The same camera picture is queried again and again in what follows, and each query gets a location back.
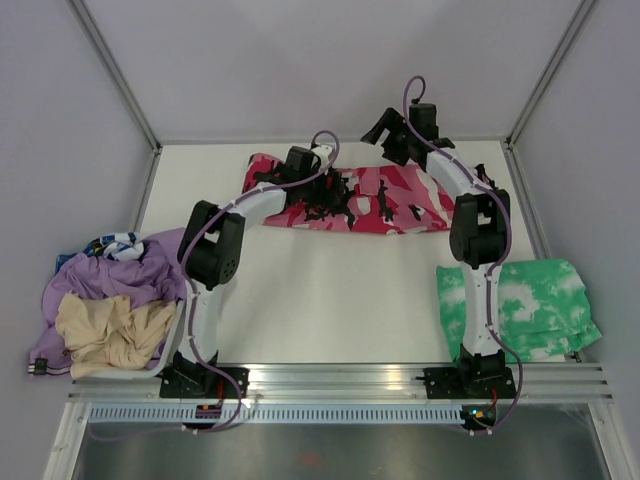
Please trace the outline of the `pink camouflage trousers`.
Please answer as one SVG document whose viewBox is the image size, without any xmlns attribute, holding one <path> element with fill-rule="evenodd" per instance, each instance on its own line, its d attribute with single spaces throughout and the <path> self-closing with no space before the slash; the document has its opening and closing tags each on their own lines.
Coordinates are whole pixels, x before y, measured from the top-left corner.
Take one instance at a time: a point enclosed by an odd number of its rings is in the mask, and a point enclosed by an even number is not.
<svg viewBox="0 0 640 480">
<path fill-rule="evenodd" d="M 367 234 L 447 231 L 454 199 L 417 165 L 330 168 L 287 191 L 272 227 Z"/>
</svg>

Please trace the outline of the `purple trousers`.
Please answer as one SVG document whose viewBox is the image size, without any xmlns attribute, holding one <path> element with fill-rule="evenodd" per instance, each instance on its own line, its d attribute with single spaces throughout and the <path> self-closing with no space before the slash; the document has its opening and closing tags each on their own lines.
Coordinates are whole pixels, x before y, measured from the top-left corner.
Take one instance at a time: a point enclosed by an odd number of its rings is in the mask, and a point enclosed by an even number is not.
<svg viewBox="0 0 640 480">
<path fill-rule="evenodd" d="M 187 297 L 177 253 L 184 228 L 165 230 L 144 238 L 134 232 L 109 234 L 107 240 L 136 240 L 133 254 L 113 257 L 97 254 L 91 246 L 58 265 L 44 288 L 41 312 L 45 330 L 29 352 L 27 372 L 32 376 L 59 376 L 70 372 L 71 354 L 55 329 L 63 297 L 76 294 L 83 300 L 126 295 L 131 306 L 149 302 L 181 301 Z"/>
</svg>

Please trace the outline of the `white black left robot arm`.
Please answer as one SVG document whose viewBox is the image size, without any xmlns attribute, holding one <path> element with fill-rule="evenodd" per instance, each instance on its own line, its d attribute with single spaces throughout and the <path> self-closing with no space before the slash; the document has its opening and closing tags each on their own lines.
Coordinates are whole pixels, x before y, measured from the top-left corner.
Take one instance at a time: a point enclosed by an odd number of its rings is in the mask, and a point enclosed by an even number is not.
<svg viewBox="0 0 640 480">
<path fill-rule="evenodd" d="M 249 177 L 244 191 L 224 205 L 198 202 L 184 231 L 178 261 L 188 298 L 185 322 L 172 368 L 183 386 L 197 397 L 217 386 L 217 324 L 225 286 L 236 274 L 245 233 L 267 218 L 279 215 L 318 190 L 337 182 L 331 178 L 340 147 L 313 143 L 293 146 L 284 161 Z"/>
</svg>

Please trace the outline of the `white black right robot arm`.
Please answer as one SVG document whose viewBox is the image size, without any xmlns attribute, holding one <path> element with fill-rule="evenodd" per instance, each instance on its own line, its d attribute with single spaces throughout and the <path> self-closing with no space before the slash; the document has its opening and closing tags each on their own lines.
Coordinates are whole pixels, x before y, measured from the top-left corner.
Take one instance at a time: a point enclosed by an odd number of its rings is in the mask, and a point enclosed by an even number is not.
<svg viewBox="0 0 640 480">
<path fill-rule="evenodd" d="M 415 162 L 454 201 L 449 245 L 462 268 L 466 311 L 455 380 L 464 394 L 477 396 L 505 376 L 497 288 L 511 250 L 510 198 L 466 166 L 450 140 L 438 137 L 436 116 L 433 104 L 412 103 L 403 114 L 389 107 L 361 141 L 380 144 L 382 157 L 397 165 Z"/>
</svg>

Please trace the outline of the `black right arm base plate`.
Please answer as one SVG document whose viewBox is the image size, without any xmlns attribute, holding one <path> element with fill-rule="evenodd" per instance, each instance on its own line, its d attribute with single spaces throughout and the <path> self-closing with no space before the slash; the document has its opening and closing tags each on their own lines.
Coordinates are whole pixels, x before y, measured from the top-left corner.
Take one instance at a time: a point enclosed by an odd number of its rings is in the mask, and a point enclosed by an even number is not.
<svg viewBox="0 0 640 480">
<path fill-rule="evenodd" d="M 452 366 L 429 367 L 423 370 L 420 379 L 429 399 L 492 400 L 494 395 L 498 399 L 514 399 L 517 391 L 508 367 L 479 378 L 464 377 Z"/>
</svg>

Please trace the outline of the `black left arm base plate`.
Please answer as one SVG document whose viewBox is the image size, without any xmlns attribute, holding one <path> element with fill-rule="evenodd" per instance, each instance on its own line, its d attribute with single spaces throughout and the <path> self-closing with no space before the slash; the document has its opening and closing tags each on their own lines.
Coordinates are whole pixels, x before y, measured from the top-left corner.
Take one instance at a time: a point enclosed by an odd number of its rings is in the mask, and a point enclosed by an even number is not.
<svg viewBox="0 0 640 480">
<path fill-rule="evenodd" d="M 232 382 L 210 370 L 187 373 L 175 368 L 162 372 L 159 390 L 161 398 L 168 399 L 237 399 Z"/>
</svg>

